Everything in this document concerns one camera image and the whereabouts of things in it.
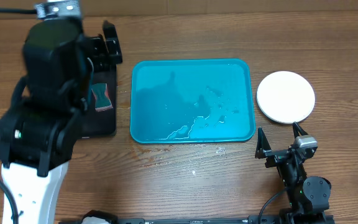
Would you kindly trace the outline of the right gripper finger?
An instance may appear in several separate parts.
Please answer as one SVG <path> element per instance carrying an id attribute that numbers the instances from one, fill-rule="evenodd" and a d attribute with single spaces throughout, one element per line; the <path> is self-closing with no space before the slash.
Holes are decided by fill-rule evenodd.
<path id="1" fill-rule="evenodd" d="M 308 135 L 308 133 L 297 122 L 292 123 L 292 128 L 294 138 Z"/>
<path id="2" fill-rule="evenodd" d="M 267 137 L 262 129 L 259 127 L 257 130 L 257 146 L 255 150 L 255 158 L 256 159 L 264 159 L 270 156 L 272 153 L 272 149 L 267 140 Z"/>

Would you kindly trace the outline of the white round plate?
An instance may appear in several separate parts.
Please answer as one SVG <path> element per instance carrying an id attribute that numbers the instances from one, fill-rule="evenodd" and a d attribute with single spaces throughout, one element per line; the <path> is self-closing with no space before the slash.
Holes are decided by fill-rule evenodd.
<path id="1" fill-rule="evenodd" d="M 266 117 L 282 124 L 306 119 L 313 111 L 316 97 L 310 82 L 290 71 L 267 75 L 256 92 L 257 104 Z"/>

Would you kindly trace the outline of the green and red sponge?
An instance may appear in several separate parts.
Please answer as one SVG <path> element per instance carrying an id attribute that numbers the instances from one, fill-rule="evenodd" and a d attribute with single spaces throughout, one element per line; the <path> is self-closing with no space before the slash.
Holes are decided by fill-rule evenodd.
<path id="1" fill-rule="evenodd" d="M 113 109 L 111 99 L 108 93 L 106 83 L 96 83 L 91 86 L 93 96 L 95 98 L 95 110 L 106 111 Z"/>

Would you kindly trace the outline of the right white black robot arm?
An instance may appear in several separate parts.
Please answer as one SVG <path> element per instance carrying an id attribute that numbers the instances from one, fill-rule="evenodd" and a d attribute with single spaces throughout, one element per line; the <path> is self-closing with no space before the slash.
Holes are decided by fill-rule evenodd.
<path id="1" fill-rule="evenodd" d="M 287 149 L 274 151 L 261 127 L 258 128 L 255 158 L 265 159 L 266 168 L 275 167 L 284 184 L 260 209 L 257 223 L 334 223 L 326 216 L 332 185 L 328 179 L 307 176 L 303 163 L 311 159 L 317 148 L 317 140 L 301 126 L 292 124 L 294 142 Z M 273 218 L 263 216 L 267 206 L 282 194 L 287 194 L 290 206 L 283 208 Z"/>

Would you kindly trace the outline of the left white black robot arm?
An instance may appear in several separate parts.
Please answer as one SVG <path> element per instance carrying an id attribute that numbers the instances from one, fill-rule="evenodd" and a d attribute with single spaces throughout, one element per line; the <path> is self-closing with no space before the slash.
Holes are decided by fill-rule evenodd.
<path id="1" fill-rule="evenodd" d="M 60 187 L 80 139 L 117 129 L 114 24 L 88 37 L 80 19 L 34 25 L 22 49 L 27 73 L 0 119 L 3 223 L 53 223 Z"/>

